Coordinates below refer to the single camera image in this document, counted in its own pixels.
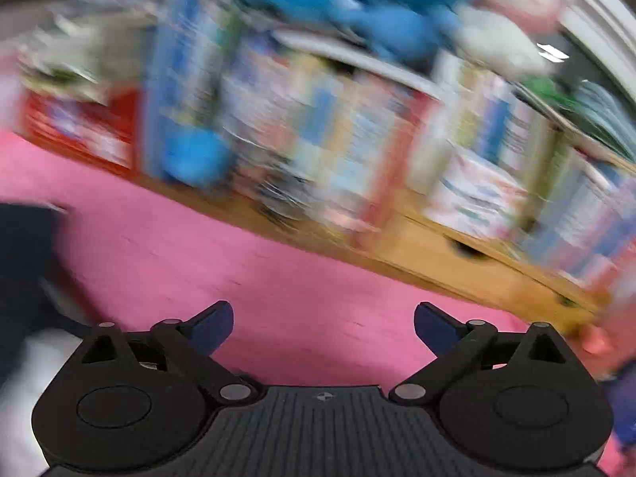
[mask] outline screw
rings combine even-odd
[[[426,394],[426,390],[419,384],[400,384],[395,388],[397,394],[402,400],[418,400]]]
[[[247,385],[228,384],[221,387],[219,394],[225,398],[225,400],[237,401],[247,398],[250,394],[252,394],[252,390],[247,387]]]

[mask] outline orange object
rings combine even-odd
[[[101,105],[26,90],[23,130],[48,149],[133,176],[139,96],[138,89],[129,89],[111,98],[109,105]]]

